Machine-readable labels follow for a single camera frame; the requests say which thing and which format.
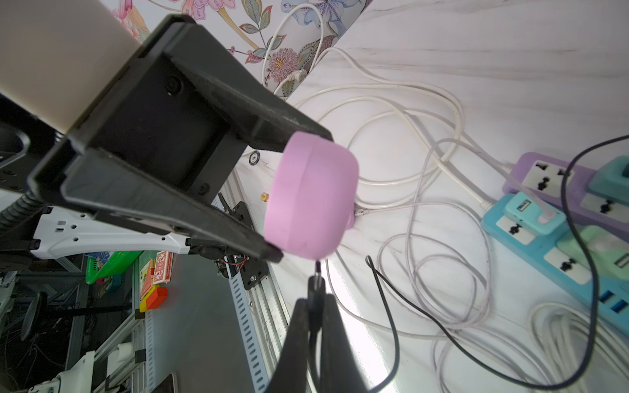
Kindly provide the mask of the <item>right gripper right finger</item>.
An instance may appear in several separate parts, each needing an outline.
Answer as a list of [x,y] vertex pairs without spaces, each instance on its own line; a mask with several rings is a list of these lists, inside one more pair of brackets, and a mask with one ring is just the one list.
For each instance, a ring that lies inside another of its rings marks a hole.
[[368,391],[356,365],[336,297],[331,294],[324,298],[319,371],[321,392]]

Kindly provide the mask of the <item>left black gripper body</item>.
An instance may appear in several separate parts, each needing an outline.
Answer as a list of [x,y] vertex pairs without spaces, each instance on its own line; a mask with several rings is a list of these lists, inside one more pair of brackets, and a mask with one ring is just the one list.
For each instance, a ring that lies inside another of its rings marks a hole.
[[283,252],[211,203],[247,147],[330,132],[276,97],[187,15],[170,15],[29,175],[44,201],[140,232],[180,230],[239,254]]

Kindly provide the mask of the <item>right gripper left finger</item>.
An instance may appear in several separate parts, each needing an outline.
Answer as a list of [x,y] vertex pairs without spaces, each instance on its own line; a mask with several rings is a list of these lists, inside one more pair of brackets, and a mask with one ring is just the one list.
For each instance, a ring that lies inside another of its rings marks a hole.
[[274,375],[266,390],[268,393],[306,391],[309,330],[308,303],[306,299],[299,299],[293,309]]

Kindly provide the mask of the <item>purple earbud case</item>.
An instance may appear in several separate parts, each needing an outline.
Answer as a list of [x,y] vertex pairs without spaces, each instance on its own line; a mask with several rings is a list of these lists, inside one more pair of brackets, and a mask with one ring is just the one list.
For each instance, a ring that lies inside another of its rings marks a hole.
[[321,260],[352,226],[359,163],[345,147],[314,134],[289,139],[270,190],[264,239],[283,252]]

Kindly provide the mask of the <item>teal power strip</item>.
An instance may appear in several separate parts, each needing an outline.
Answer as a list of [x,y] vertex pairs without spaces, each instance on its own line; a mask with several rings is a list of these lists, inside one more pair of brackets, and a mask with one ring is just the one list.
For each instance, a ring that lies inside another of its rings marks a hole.
[[[521,224],[504,214],[513,195],[505,195],[483,217],[483,229],[515,255],[561,287],[576,300],[589,307],[592,300],[591,271],[586,265],[571,259],[556,244],[570,229],[562,224],[548,236],[535,236]],[[598,314],[624,335],[628,334],[628,282],[600,275]]]

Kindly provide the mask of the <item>teal charger with black cable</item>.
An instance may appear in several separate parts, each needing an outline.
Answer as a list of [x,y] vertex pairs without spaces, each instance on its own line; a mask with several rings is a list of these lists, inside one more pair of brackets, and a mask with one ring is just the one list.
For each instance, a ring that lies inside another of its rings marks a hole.
[[620,156],[601,167],[588,184],[598,197],[628,205],[628,156]]

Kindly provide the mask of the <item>green charger plug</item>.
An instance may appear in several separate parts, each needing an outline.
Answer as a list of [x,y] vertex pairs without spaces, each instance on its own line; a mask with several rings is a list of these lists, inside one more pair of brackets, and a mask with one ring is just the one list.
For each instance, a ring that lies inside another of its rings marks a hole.
[[[578,227],[578,233],[601,277],[628,280],[627,242],[595,225]],[[584,252],[570,231],[558,240],[557,248],[572,260],[589,268]]]

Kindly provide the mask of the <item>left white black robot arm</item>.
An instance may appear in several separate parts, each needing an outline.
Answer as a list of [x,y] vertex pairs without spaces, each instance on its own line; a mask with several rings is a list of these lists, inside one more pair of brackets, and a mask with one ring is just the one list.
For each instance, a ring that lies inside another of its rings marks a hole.
[[40,18],[1,39],[3,260],[206,247],[283,252],[213,206],[244,151],[331,133],[273,95],[187,15],[139,42],[102,6],[75,28]]

